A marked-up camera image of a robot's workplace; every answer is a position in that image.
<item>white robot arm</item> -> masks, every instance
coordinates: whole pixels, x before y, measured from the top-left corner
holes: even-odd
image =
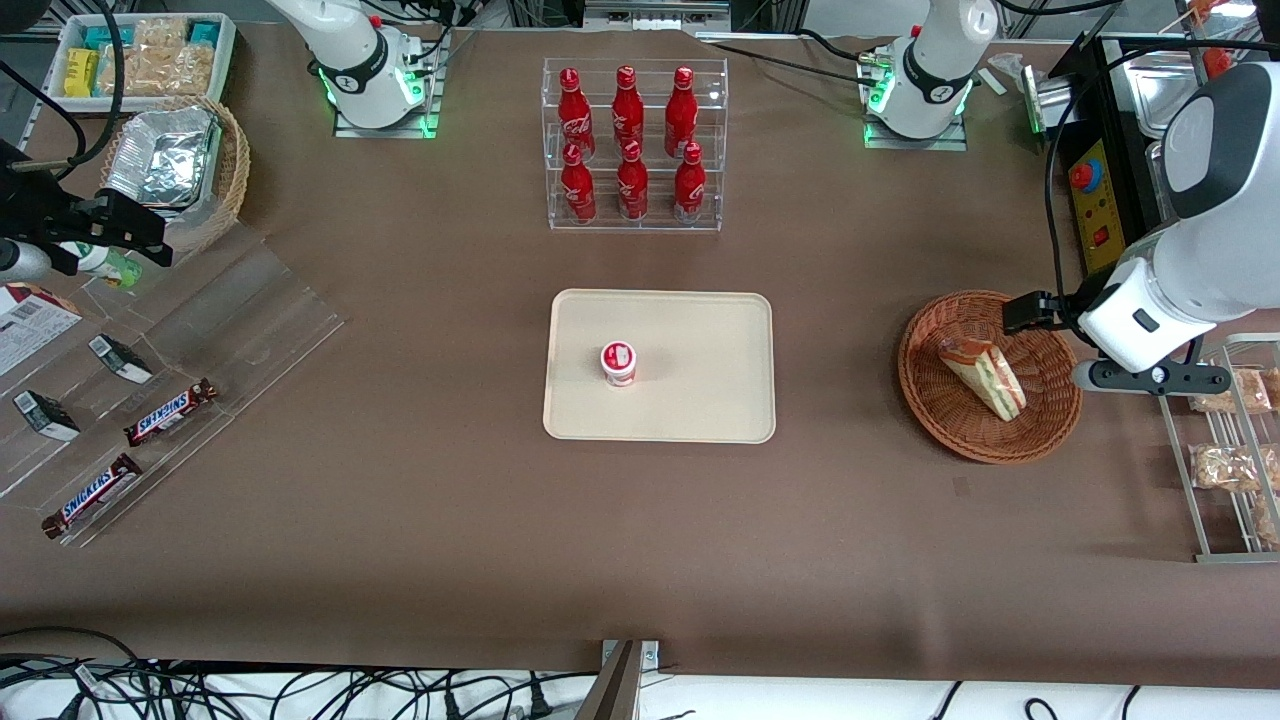
[[[1194,351],[1185,363],[1169,356],[1188,343],[1198,348],[1219,323],[1280,307],[1277,124],[1274,61],[1233,68],[1178,111],[1164,141],[1178,219],[1132,245],[1093,297],[1076,297],[1087,304],[1079,329],[1103,357],[1076,368],[1078,384],[1170,395],[1226,389],[1225,372],[1198,365]],[[1028,297],[1006,304],[1006,332],[1028,316],[1027,305],[1014,310]]]
[[[284,14],[320,64],[329,95],[362,128],[394,124],[422,104],[421,40],[375,24],[358,0],[268,0]]]
[[[932,0],[916,37],[890,45],[887,87],[868,105],[893,132],[916,140],[947,129],[1000,18],[991,0]]]

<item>yellow control panel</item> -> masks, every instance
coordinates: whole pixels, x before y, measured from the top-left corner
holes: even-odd
[[[1076,160],[1066,176],[1071,184],[1075,228],[1084,250],[1084,272],[1092,275],[1119,260],[1125,246],[1102,141]]]

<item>coca-cola bottle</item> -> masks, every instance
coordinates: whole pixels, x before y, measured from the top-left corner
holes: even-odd
[[[694,141],[685,145],[685,161],[676,168],[676,220],[685,225],[698,222],[703,209],[707,170],[703,169],[703,146]]]
[[[618,141],[620,149],[635,141],[644,150],[644,100],[636,92],[636,70],[631,65],[618,68],[618,92],[613,96],[613,138]]]
[[[595,154],[595,136],[591,135],[591,104],[582,95],[582,85],[577,70],[561,70],[561,128],[564,142],[576,145],[582,151],[582,159],[590,160]]]
[[[573,211],[573,222],[585,225],[595,218],[595,184],[591,170],[582,164],[582,149],[577,145],[564,146],[564,169],[561,170],[561,184],[564,186],[564,200]]]
[[[694,70],[681,65],[676,68],[676,87],[667,100],[667,155],[680,158],[685,143],[694,138],[698,128],[698,99],[694,97]]]
[[[634,140],[622,147],[618,208],[628,220],[639,220],[649,213],[649,168],[640,160],[640,143]]]

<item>brown paper tablecloth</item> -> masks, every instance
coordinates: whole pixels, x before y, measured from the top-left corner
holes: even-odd
[[[1015,468],[951,455],[901,400],[895,347],[925,301],[1051,287],[1016,91],[973,94],[968,152],[869,151],[847,83],[730,56],[723,233],[566,236],[545,220],[543,58],[719,51],[485,32],[449,67],[438,138],[352,141],[291,27],[243,35],[242,215],[349,324],[88,548],[0,510],[4,626],[78,623],[147,657],[590,667],[602,638],[654,637],[691,673],[1280,680],[1280,571],[1190,562],[1151,398],[1089,395],[1057,454]],[[1047,69],[1061,46],[1020,51]],[[38,126],[32,154],[65,152],[58,118]],[[777,434],[549,438],[570,287],[763,293]]]

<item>wicker basket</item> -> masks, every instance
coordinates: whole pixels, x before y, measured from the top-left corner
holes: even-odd
[[[897,378],[911,413],[951,450],[997,465],[1030,462],[1053,452],[1080,419],[1083,393],[1071,382],[1075,356],[1047,331],[1005,336],[1001,307],[1009,296],[965,291],[929,302],[911,318],[897,351]],[[938,357],[946,338],[972,337],[1000,346],[1027,393],[1012,421],[996,416]]]
[[[218,165],[214,176],[214,196],[218,206],[212,214],[198,225],[184,225],[180,215],[170,222],[165,232],[168,242],[178,252],[196,252],[210,242],[221,237],[239,215],[241,205],[244,202],[244,191],[248,188],[248,140],[241,129],[236,117],[224,105],[214,102],[202,96],[169,97],[161,101],[156,110],[180,110],[198,105],[218,115],[223,126],[223,140],[218,149]],[[111,172],[111,163],[115,152],[120,147],[120,131],[106,149],[106,164],[102,165],[102,184]]]

